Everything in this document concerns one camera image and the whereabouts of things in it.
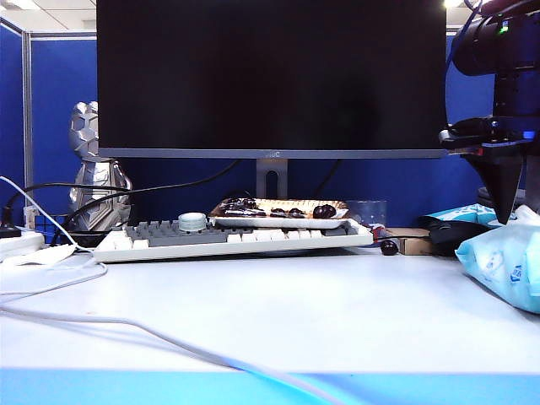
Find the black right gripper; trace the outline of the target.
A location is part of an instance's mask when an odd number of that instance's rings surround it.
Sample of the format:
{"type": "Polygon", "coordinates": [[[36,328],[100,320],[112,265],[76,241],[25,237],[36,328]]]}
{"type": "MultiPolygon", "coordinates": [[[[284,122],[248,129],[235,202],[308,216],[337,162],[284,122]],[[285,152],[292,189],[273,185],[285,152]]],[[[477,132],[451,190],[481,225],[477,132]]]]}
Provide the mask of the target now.
{"type": "Polygon", "coordinates": [[[497,72],[493,111],[487,121],[488,134],[481,141],[484,146],[463,158],[482,179],[498,221],[506,224],[524,162],[515,144],[530,149],[526,156],[526,199],[539,199],[539,71],[497,72]]]}

